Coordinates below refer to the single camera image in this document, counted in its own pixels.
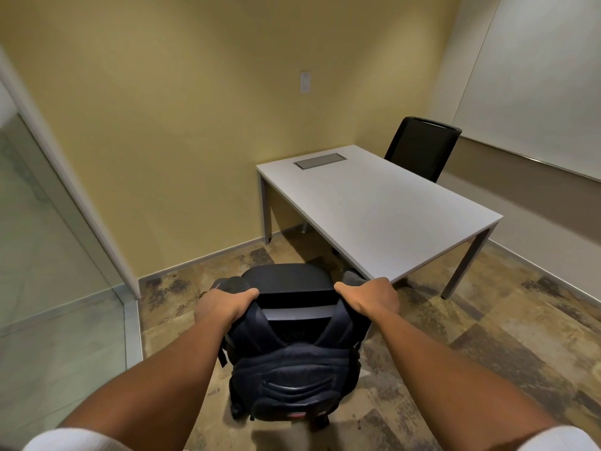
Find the person's right hand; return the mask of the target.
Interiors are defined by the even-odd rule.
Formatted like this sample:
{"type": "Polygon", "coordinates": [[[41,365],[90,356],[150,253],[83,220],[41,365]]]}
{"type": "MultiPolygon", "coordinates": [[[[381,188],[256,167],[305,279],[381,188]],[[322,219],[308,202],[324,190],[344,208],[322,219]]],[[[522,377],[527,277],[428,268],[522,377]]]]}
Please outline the person's right hand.
{"type": "Polygon", "coordinates": [[[386,278],[369,280],[362,286],[365,288],[365,302],[348,303],[352,309],[377,324],[381,318],[399,314],[400,301],[397,291],[386,278]]]}

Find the person's left hand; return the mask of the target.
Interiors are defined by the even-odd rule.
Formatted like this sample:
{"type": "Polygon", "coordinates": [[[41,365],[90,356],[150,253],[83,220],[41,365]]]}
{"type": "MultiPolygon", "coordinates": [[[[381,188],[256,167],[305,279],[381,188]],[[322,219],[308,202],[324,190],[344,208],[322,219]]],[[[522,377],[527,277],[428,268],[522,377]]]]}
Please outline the person's left hand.
{"type": "Polygon", "coordinates": [[[198,300],[193,312],[194,325],[218,329],[225,334],[249,308],[235,307],[231,302],[231,296],[235,294],[214,288],[203,295],[198,300]]]}

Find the person's left forearm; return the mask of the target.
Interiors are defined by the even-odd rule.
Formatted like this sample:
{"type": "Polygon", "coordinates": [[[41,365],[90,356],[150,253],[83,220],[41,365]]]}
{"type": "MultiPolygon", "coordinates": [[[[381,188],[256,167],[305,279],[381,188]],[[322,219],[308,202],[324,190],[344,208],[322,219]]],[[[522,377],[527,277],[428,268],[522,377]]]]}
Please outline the person's left forearm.
{"type": "Polygon", "coordinates": [[[183,451],[232,320],[206,316],[99,388],[59,425],[97,432],[131,451],[183,451]]]}

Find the person's right forearm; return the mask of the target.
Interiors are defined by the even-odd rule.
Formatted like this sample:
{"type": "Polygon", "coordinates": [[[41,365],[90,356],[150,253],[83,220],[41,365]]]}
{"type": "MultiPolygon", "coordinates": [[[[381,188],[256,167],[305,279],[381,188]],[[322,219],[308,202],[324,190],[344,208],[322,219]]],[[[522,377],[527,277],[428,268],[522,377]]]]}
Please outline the person's right forearm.
{"type": "Polygon", "coordinates": [[[445,451],[517,451],[529,439],[559,425],[518,387],[399,315],[377,308],[371,319],[445,451]]]}

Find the white rectangular table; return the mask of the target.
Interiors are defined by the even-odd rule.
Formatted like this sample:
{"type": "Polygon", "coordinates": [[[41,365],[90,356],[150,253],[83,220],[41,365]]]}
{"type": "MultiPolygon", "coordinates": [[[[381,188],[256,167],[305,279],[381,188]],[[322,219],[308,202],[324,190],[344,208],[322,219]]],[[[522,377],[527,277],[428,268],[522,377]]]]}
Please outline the white rectangular table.
{"type": "Polygon", "coordinates": [[[472,239],[441,293],[449,299],[502,215],[347,145],[256,166],[263,239],[272,239],[266,186],[274,189],[365,278],[392,283],[472,239]],[[329,153],[347,160],[302,170],[294,162],[329,153]]]}

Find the black mesh office chair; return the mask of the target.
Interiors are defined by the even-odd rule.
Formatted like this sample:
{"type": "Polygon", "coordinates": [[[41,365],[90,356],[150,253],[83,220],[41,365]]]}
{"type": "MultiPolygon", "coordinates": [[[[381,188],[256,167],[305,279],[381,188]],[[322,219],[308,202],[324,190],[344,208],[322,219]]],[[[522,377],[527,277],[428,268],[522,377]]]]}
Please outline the black mesh office chair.
{"type": "Polygon", "coordinates": [[[436,183],[462,129],[420,117],[405,117],[384,159],[436,183]]]}

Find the white left shirt sleeve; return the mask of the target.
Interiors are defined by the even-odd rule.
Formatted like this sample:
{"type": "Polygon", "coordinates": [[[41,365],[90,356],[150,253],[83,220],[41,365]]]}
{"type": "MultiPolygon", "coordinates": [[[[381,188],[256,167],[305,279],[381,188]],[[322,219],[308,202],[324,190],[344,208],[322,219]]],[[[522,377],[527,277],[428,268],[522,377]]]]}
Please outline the white left shirt sleeve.
{"type": "Polygon", "coordinates": [[[35,436],[22,451],[132,451],[132,449],[99,432],[78,428],[57,428],[35,436]]]}

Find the white shirt sleeve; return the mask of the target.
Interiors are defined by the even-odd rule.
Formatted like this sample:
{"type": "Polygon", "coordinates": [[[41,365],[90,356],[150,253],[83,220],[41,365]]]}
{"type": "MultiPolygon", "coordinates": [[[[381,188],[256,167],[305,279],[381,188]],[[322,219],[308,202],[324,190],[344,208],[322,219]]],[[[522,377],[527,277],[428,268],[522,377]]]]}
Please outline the white shirt sleeve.
{"type": "Polygon", "coordinates": [[[132,451],[132,449],[99,432],[78,428],[57,428],[35,436],[22,451],[132,451]]]}
{"type": "Polygon", "coordinates": [[[582,429],[562,425],[538,433],[516,451],[601,451],[601,447],[582,429]]]}

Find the white right shirt sleeve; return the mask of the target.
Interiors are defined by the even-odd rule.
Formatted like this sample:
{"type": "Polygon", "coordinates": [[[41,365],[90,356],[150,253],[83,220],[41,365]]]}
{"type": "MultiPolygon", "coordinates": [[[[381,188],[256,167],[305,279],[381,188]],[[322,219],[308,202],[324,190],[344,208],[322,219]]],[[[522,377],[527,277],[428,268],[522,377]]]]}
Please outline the white right shirt sleeve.
{"type": "Polygon", "coordinates": [[[601,451],[601,447],[582,429],[562,425],[538,433],[516,451],[601,451]]]}

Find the glass partition with white frame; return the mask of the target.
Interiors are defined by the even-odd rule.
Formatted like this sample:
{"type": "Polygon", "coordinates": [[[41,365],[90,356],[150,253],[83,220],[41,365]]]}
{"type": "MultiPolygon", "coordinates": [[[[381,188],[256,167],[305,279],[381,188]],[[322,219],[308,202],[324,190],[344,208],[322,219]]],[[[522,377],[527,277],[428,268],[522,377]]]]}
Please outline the glass partition with white frame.
{"type": "Polygon", "coordinates": [[[143,359],[138,279],[0,45],[0,451],[143,359]]]}

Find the white wall whiteboard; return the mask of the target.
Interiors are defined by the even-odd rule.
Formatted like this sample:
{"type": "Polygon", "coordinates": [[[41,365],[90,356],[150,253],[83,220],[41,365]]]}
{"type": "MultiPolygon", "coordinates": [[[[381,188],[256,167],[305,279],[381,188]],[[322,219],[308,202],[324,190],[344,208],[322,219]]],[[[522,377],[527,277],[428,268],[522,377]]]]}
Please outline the white wall whiteboard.
{"type": "Polygon", "coordinates": [[[454,122],[601,181],[601,0],[500,0],[454,122]]]}

